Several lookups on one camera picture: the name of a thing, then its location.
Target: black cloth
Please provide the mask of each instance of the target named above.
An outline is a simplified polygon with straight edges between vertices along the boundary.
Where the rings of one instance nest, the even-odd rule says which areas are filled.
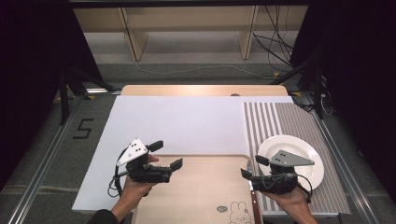
[[[119,224],[119,222],[112,212],[101,209],[93,215],[88,224]]]

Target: cartoon bunny print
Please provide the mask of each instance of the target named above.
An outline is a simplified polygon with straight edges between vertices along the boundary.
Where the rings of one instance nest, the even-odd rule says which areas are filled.
[[[230,224],[251,224],[251,217],[244,202],[231,203]]]

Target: person's hand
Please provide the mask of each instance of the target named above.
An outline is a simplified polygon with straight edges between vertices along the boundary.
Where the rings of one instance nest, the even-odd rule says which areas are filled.
[[[148,162],[159,161],[157,157],[148,155]],[[111,212],[120,223],[133,209],[137,207],[142,197],[149,193],[157,183],[137,183],[126,176],[122,194],[111,209]]]
[[[273,194],[262,192],[268,198],[276,201],[277,205],[281,207],[294,221],[300,224],[316,224],[308,203],[306,202],[305,193],[295,188],[291,193],[287,194]]]

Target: cabinet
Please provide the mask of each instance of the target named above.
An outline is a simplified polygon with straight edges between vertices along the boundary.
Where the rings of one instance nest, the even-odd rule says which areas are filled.
[[[254,31],[298,31],[307,6],[282,7],[122,7],[76,8],[75,14],[84,33],[125,33],[133,60],[143,53],[150,32],[235,31],[241,57],[248,59]]]

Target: wooden cutting board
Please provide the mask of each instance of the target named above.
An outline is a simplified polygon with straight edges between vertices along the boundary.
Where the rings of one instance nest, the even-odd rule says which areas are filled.
[[[159,164],[180,158],[183,167],[142,199],[132,223],[255,223],[248,181],[240,172],[249,157],[161,156]]]

